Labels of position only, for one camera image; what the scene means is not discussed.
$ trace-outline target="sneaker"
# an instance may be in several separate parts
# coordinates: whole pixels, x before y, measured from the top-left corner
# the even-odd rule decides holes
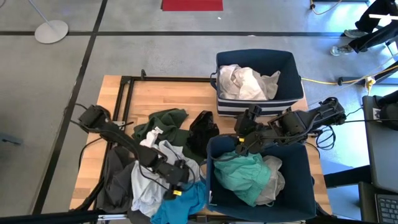
[[[358,29],[344,30],[344,35],[346,35],[349,38],[359,38],[359,37],[365,36],[366,34],[368,34],[368,33],[360,31]]]
[[[349,45],[344,45],[344,46],[341,46],[341,47],[333,46],[330,49],[330,53],[332,55],[334,55],[334,56],[339,56],[339,55],[342,55],[342,54],[349,54],[349,53],[352,53],[352,52],[354,52],[354,49],[352,47],[350,47]]]

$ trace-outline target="gray floor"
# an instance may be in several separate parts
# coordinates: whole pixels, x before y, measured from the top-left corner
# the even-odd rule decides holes
[[[35,2],[49,19],[64,20],[70,30],[77,31],[93,29],[101,4],[101,0]],[[325,15],[315,16],[308,6],[309,1],[253,0],[247,4],[224,0],[223,12],[162,12],[160,0],[113,0],[108,1],[99,29],[342,32],[353,28],[367,7],[365,3],[342,3]],[[317,10],[329,6],[317,4]],[[41,23],[27,1],[7,1],[0,8],[0,31],[35,30]],[[24,139],[24,145],[17,147],[0,142],[0,216],[29,213],[88,39],[68,36],[59,43],[42,45],[32,36],[0,36],[0,131]],[[144,68],[148,75],[207,77],[215,70],[216,53],[225,50],[291,51],[302,77],[327,82],[340,76],[367,75],[391,56],[382,45],[365,54],[329,54],[332,45],[348,42],[345,37],[97,37],[78,102],[96,102],[103,75],[138,75]],[[308,103],[314,104],[341,87],[304,82],[304,88]],[[384,95],[395,89],[375,86],[372,94]],[[354,111],[365,94],[360,86],[350,86],[336,96],[346,111]],[[74,118],[80,112],[76,109]],[[362,117],[357,112],[349,118]],[[336,146],[322,151],[322,159],[352,167],[367,164],[363,128],[361,123],[335,127]],[[78,153],[85,139],[83,131],[70,126],[44,212],[68,209]]]

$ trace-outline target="storage bin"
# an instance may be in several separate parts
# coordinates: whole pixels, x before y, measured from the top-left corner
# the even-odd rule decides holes
[[[224,152],[235,150],[234,140],[229,136],[211,138],[208,143],[206,202],[211,211],[252,222],[293,222],[307,220],[316,215],[316,202],[310,173],[307,150],[302,144],[274,146],[262,153],[282,160],[279,171],[285,178],[285,187],[274,201],[273,207],[258,205],[250,207],[234,192],[221,186],[214,175],[210,154],[219,157]]]
[[[220,87],[211,79],[211,85],[217,91],[217,112],[220,116],[236,116],[257,104],[262,108],[261,116],[272,116],[283,112],[304,97],[301,78],[297,72],[293,54],[282,50],[248,49],[220,52],[216,56],[217,69],[210,77],[220,76],[220,66],[238,64],[250,67],[261,75],[271,76],[280,71],[278,90],[273,100],[249,101],[228,100],[220,97]]]

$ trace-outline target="wooden tabletop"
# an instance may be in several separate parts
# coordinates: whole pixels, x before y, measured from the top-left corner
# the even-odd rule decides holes
[[[121,76],[105,75],[97,104],[103,106],[109,112],[114,111],[118,95]],[[124,89],[123,99],[119,118],[121,119],[126,100],[127,87]],[[220,129],[220,134],[233,133],[236,120],[230,117],[217,115],[215,90],[209,83],[201,82],[156,82],[156,81],[135,81],[132,93],[132,100],[129,109],[128,122],[134,124],[126,128],[127,134],[133,133],[133,127],[148,122],[148,116],[156,111],[171,108],[181,108],[187,111],[188,118],[182,124],[182,129],[189,129],[189,125],[203,110],[212,111],[215,123]],[[301,99],[292,106],[293,110],[308,110],[306,99]],[[257,122],[266,123],[272,117],[258,118]],[[89,134],[87,142],[98,138],[97,134]],[[315,144],[314,139],[308,142]],[[94,189],[98,183],[104,161],[106,141],[100,140],[88,146],[84,152],[81,167],[73,191],[70,208],[76,208]],[[312,146],[306,145],[310,169],[315,179],[314,191],[315,200],[322,208],[331,213],[329,198],[323,179],[319,154]],[[216,212],[204,210],[201,213],[219,215]]]

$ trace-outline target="white stand base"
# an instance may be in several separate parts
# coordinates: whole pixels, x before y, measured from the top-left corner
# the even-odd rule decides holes
[[[62,40],[68,34],[68,24],[63,21],[49,21],[43,23],[35,31],[35,38],[42,44],[52,44]]]

